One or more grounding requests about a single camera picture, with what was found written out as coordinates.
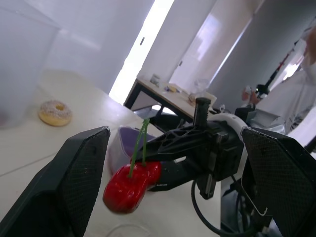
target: wooden desk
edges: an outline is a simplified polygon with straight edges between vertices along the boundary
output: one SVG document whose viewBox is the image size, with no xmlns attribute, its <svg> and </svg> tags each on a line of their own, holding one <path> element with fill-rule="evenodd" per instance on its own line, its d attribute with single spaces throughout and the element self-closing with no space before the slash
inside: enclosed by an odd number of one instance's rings
<svg viewBox="0 0 316 237">
<path fill-rule="evenodd" d="M 139 93 L 142 91 L 159 102 L 162 107 L 167 107 L 180 118 L 192 122 L 195 107 L 189 104 L 188 95 L 185 93 L 167 92 L 164 90 L 167 85 L 167 83 L 162 83 L 160 87 L 157 87 L 149 80 L 137 79 L 124 105 L 131 109 Z"/>
<path fill-rule="evenodd" d="M 36 111 L 39 104 L 47 99 L 59 99 L 68 104 L 74 112 L 74 120 L 68 126 L 60 128 L 42 123 Z M 25 122 L 0 132 L 0 220 L 34 175 L 54 158 L 68 137 L 91 128 L 109 126 L 111 145 L 117 128 L 121 125 L 140 128 L 142 119 L 76 74 L 46 72 Z M 148 132 L 154 136 L 161 135 L 152 125 L 149 125 Z M 134 213 L 115 215 L 102 201 L 103 190 L 109 178 L 109 169 L 105 165 L 86 237 L 104 237 L 113 227 L 121 224 L 142 226 L 151 233 L 151 237 L 217 236 L 197 217 L 191 203 L 190 182 L 168 192 L 147 193 Z M 205 217 L 219 228 L 220 183 L 210 200 L 203 200 L 197 191 L 197 201 Z"/>
</svg>

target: purple container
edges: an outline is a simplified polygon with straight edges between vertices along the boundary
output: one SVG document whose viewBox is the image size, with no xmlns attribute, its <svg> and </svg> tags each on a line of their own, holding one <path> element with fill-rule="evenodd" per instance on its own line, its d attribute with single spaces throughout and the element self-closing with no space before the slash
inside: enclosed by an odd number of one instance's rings
<svg viewBox="0 0 316 237">
<path fill-rule="evenodd" d="M 117 172 L 122 166 L 129 164 L 134 153 L 139 130 L 132 127 L 119 127 L 114 141 L 109 146 L 109 167 L 111 174 Z M 147 134 L 147 141 L 155 138 Z M 139 149 L 143 147 L 144 136 L 142 136 Z"/>
</svg>

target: clear plastic container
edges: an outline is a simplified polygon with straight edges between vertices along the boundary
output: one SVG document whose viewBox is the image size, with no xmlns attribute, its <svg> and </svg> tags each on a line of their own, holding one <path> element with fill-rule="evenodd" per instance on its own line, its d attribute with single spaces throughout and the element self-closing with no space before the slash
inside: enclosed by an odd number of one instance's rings
<svg viewBox="0 0 316 237">
<path fill-rule="evenodd" d="M 152 235 L 144 227 L 122 224 L 111 229 L 105 237 L 152 237 Z"/>
<path fill-rule="evenodd" d="M 122 166 L 129 164 L 134 153 L 139 130 L 131 127 L 119 127 L 114 141 L 109 146 L 109 167 L 111 174 L 114 174 Z M 155 138 L 147 134 L 147 141 Z M 139 148 L 143 147 L 144 137 L 142 136 Z"/>
<path fill-rule="evenodd" d="M 58 31 L 26 2 L 0 1 L 0 127 L 22 119 Z"/>
</svg>

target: green stem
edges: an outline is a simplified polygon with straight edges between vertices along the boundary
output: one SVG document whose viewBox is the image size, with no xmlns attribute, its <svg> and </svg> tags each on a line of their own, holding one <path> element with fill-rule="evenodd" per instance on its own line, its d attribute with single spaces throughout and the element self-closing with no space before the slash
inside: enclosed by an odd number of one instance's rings
<svg viewBox="0 0 316 237">
<path fill-rule="evenodd" d="M 149 124 L 149 119 L 145 119 L 144 120 L 144 145 L 143 145 L 143 162 L 142 162 L 142 165 L 145 166 L 146 165 L 146 143 L 147 143 L 147 127 L 148 127 L 148 124 Z"/>
<path fill-rule="evenodd" d="M 144 124 L 143 124 L 142 128 L 139 131 L 139 134 L 138 134 L 138 137 L 137 137 L 137 141 L 136 141 L 136 145 L 134 147 L 134 153 L 133 153 L 133 156 L 132 156 L 132 162 L 130 163 L 129 174 L 128 174 L 129 178 L 131 178 L 133 176 L 133 170 L 134 170 L 134 166 L 135 166 L 138 146 L 139 146 L 140 138 L 142 136 L 143 131 L 144 131 Z"/>
</svg>

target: donut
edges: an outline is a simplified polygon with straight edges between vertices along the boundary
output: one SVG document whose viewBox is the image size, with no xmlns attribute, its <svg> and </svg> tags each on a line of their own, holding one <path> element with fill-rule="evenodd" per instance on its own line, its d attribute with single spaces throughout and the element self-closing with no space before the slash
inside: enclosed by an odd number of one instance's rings
<svg viewBox="0 0 316 237">
<path fill-rule="evenodd" d="M 64 103 L 51 100 L 44 102 L 39 109 L 39 118 L 51 126 L 65 126 L 72 119 L 72 112 Z"/>
</svg>

